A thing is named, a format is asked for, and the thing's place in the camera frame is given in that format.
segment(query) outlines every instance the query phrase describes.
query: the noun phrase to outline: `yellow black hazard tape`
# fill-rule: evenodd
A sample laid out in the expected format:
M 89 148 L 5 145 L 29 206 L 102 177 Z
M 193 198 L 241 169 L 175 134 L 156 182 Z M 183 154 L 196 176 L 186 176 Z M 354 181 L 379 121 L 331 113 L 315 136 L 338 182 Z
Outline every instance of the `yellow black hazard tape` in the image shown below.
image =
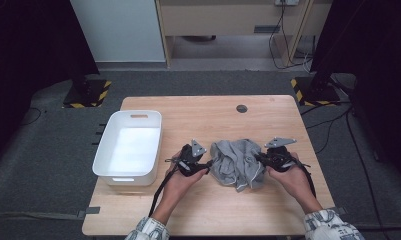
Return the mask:
M 109 87 L 112 81 L 105 81 L 104 86 L 101 90 L 101 93 L 98 97 L 98 100 L 91 103 L 80 103 L 80 102 L 72 102 L 69 104 L 63 104 L 63 108 L 85 108 L 85 107 L 99 107 L 106 98 L 107 92 L 109 91 Z
M 297 101 L 299 102 L 300 106 L 320 106 L 320 105 L 324 105 L 324 106 L 336 106 L 339 105 L 338 103 L 333 103 L 330 101 L 306 101 L 303 98 L 303 94 L 300 91 L 300 88 L 297 84 L 296 79 L 291 79 L 291 86 L 294 89 L 294 93 L 296 94 L 297 97 Z

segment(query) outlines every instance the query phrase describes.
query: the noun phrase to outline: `shirt cuff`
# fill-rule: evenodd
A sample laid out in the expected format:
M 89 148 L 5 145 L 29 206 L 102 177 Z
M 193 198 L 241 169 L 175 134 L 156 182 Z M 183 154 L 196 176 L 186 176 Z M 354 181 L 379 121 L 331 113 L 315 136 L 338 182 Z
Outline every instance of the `shirt cuff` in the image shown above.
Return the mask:
M 306 239 L 364 239 L 351 224 L 343 222 L 334 210 L 324 209 L 304 218 Z
M 161 222 L 144 217 L 125 239 L 169 239 L 169 232 Z

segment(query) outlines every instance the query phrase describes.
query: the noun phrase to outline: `white plastic bin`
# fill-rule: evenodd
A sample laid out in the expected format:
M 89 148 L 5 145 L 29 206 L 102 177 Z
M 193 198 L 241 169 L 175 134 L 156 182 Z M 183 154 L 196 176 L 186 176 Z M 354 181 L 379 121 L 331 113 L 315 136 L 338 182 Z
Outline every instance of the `white plastic bin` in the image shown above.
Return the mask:
M 94 158 L 93 172 L 109 185 L 147 186 L 157 174 L 162 115 L 152 110 L 112 114 Z

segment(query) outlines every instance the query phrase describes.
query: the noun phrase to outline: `forearm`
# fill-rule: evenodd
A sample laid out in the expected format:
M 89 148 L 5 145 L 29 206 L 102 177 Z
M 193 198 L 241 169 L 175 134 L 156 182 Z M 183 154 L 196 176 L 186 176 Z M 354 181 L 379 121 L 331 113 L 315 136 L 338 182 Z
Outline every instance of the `forearm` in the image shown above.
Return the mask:
M 166 225 L 178 202 L 179 198 L 174 198 L 174 197 L 162 198 L 162 200 L 154 210 L 151 217 L 161 222 L 163 225 Z
M 305 214 L 317 212 L 323 209 L 321 204 L 312 195 L 312 193 L 303 195 L 302 197 L 297 197 L 296 200 L 302 207 Z

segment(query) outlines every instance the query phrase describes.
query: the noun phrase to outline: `crumpled gray shirt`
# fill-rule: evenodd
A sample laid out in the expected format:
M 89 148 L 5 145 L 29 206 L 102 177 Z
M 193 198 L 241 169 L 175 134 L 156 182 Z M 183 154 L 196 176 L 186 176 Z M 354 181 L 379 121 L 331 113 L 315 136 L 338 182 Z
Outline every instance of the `crumpled gray shirt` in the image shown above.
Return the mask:
M 234 184 L 237 192 L 247 186 L 260 188 L 265 168 L 254 157 L 260 151 L 260 146 L 250 139 L 214 142 L 210 147 L 213 160 L 210 172 L 221 184 Z

